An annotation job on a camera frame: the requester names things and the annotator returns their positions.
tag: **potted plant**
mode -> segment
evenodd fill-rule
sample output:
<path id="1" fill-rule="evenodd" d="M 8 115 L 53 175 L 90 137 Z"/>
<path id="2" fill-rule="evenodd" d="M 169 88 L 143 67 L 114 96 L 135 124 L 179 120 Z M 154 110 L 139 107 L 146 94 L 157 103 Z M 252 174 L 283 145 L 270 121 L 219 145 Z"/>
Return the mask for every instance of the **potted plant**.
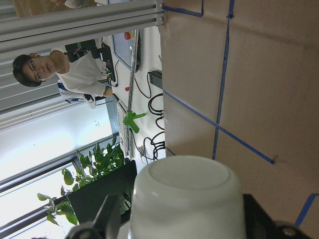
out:
<path id="1" fill-rule="evenodd" d="M 55 214 L 65 215 L 75 225 L 91 221 L 108 194 L 121 197 L 121 215 L 126 214 L 127 217 L 130 214 L 136 164 L 134 160 L 124 158 L 120 145 L 116 144 L 116 137 L 106 150 L 107 153 L 104 153 L 104 148 L 97 143 L 93 153 L 89 151 L 86 157 L 77 151 L 81 168 L 76 170 L 76 175 L 72 175 L 68 169 L 61 171 L 65 184 L 72 188 L 61 186 L 61 196 L 66 197 L 57 199 L 37 194 L 39 200 L 49 201 L 49 205 L 45 206 L 48 221 L 58 225 Z"/>

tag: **white shirt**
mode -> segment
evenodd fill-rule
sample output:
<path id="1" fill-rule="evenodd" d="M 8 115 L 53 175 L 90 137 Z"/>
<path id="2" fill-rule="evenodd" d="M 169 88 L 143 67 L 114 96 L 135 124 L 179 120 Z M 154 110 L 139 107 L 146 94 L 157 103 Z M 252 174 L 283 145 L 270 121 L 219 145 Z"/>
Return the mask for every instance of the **white shirt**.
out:
<path id="1" fill-rule="evenodd" d="M 85 0 L 66 0 L 64 5 L 69 8 L 81 8 L 85 3 Z"/>
<path id="2" fill-rule="evenodd" d="M 65 48 L 53 48 L 66 52 Z M 94 59 L 91 52 L 75 62 L 70 62 L 70 70 L 67 73 L 56 73 L 66 89 L 76 93 L 90 94 L 93 96 L 103 96 L 106 86 L 98 81 L 105 80 L 106 77 L 101 74 L 105 72 L 102 67 L 105 62 L 100 59 Z"/>

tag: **green plant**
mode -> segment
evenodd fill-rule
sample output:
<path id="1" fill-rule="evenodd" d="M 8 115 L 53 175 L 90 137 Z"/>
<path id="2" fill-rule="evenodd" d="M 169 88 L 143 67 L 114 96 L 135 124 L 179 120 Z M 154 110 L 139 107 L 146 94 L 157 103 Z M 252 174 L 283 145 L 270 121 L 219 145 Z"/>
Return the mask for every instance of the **green plant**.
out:
<path id="1" fill-rule="evenodd" d="M 72 189 L 66 189 L 61 186 L 61 196 L 68 195 L 81 187 L 100 179 L 102 176 L 109 174 L 110 172 L 124 166 L 125 158 L 123 151 L 119 144 L 116 144 L 116 137 L 113 138 L 112 144 L 106 146 L 107 153 L 104 153 L 104 148 L 101 148 L 99 143 L 93 148 L 93 154 L 89 151 L 88 156 L 84 157 L 77 150 L 77 155 L 81 162 L 81 168 L 76 170 L 76 175 L 73 176 L 68 169 L 62 169 L 63 179 L 66 185 L 72 187 Z M 45 206 L 48 209 L 48 221 L 58 225 L 55 220 L 54 214 L 65 215 L 70 223 L 77 224 L 78 220 L 74 214 L 74 211 L 68 200 L 64 200 L 61 203 L 56 203 L 56 197 L 49 197 L 47 195 L 38 193 L 37 197 L 41 201 L 49 200 L 49 206 Z M 123 194 L 123 203 L 128 209 L 131 207 L 131 196 L 126 193 Z"/>

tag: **green clamp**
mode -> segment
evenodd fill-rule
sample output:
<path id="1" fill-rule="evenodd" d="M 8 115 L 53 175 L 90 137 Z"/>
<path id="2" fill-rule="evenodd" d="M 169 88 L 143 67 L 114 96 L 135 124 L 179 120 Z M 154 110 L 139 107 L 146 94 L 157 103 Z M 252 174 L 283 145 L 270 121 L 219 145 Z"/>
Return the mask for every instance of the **green clamp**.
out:
<path id="1" fill-rule="evenodd" d="M 131 129 L 135 133 L 138 133 L 140 131 L 140 128 L 136 125 L 134 120 L 138 119 L 138 118 L 141 118 L 141 117 L 144 117 L 144 116 L 146 116 L 146 113 L 137 115 L 135 112 L 129 111 L 126 114 L 126 117 L 124 118 L 123 123 L 125 125 L 128 125 L 129 127 L 131 127 Z"/>

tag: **black plant pot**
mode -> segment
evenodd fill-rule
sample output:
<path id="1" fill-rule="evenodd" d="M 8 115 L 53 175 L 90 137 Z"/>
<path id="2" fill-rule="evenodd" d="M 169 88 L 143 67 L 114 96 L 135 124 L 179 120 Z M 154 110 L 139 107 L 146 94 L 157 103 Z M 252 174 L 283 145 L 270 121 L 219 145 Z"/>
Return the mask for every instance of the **black plant pot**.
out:
<path id="1" fill-rule="evenodd" d="M 67 198 L 79 223 L 93 221 L 107 195 L 117 194 L 122 197 L 126 193 L 132 196 L 136 175 L 136 163 L 132 160 L 99 180 L 69 194 Z M 121 223 L 129 219 L 130 211 L 121 215 Z"/>

